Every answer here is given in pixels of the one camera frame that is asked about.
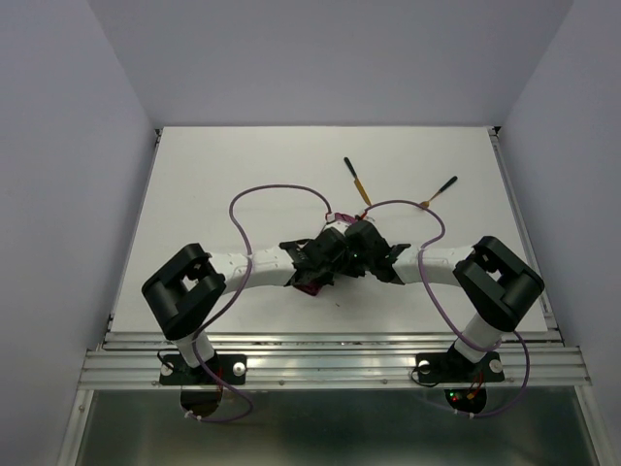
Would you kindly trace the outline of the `purple cloth napkin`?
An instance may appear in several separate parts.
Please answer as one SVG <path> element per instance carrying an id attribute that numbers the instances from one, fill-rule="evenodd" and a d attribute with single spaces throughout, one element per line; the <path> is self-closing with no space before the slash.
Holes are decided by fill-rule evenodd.
<path id="1" fill-rule="evenodd" d="M 340 214 L 340 213 L 327 214 L 326 223 L 321 231 L 323 231 L 324 229 L 327 229 L 328 227 L 333 227 L 344 234 L 346 228 L 352 225 L 353 223 L 355 223 L 356 221 L 357 219 L 354 216 L 349 216 L 346 214 Z M 343 262 L 341 266 L 339 267 L 339 270 L 336 273 L 336 275 L 337 274 L 343 275 L 343 269 L 345 268 L 345 266 L 346 266 L 346 257 L 344 254 Z M 294 287 L 296 289 L 301 290 L 302 292 L 307 293 L 310 296 L 316 296 L 323 286 L 294 286 Z"/>

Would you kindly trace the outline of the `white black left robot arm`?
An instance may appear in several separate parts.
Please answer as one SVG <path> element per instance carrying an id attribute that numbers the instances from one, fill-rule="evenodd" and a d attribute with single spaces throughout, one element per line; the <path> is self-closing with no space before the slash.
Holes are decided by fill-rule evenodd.
<path id="1" fill-rule="evenodd" d="M 203 383 L 215 373 L 215 350 L 206 334 L 194 334 L 222 295 L 331 280 L 345 252 L 345 235 L 334 227 L 312 240 L 282 243 L 250 255 L 209 254 L 198 243 L 188 244 L 143 284 L 142 294 L 165 338 L 178 348 L 183 372 Z"/>

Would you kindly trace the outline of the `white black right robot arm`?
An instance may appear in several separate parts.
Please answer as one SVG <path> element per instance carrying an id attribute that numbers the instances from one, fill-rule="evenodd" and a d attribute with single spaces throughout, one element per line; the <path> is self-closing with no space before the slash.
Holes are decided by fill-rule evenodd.
<path id="1" fill-rule="evenodd" d="M 467 379 L 481 359 L 516 329 L 544 291 L 544 282 L 529 265 L 496 237 L 484 236 L 472 247 L 430 249 L 389 245 L 366 220 L 348 226 L 344 236 L 352 256 L 383 283 L 421 283 L 444 322 L 456 336 L 446 356 L 449 373 Z M 452 323 L 434 284 L 461 288 L 475 314 L 465 329 Z"/>

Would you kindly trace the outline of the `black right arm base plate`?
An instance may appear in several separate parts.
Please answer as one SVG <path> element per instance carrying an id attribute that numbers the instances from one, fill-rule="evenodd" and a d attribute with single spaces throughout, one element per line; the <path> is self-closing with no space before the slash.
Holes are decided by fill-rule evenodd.
<path id="1" fill-rule="evenodd" d="M 412 372 L 423 384 L 471 383 L 482 377 L 484 383 L 505 380 L 504 367 L 497 352 L 486 353 L 471 362 L 458 352 L 423 352 L 415 357 Z"/>

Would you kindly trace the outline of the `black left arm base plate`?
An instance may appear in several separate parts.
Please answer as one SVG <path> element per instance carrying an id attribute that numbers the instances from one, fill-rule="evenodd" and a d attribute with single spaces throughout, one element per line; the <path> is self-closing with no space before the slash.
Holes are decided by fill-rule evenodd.
<path id="1" fill-rule="evenodd" d="M 191 368 L 178 353 L 160 357 L 159 383 L 164 386 L 216 385 L 216 381 L 202 366 Z M 247 357 L 244 354 L 216 354 L 207 362 L 210 370 L 231 385 L 244 385 Z"/>

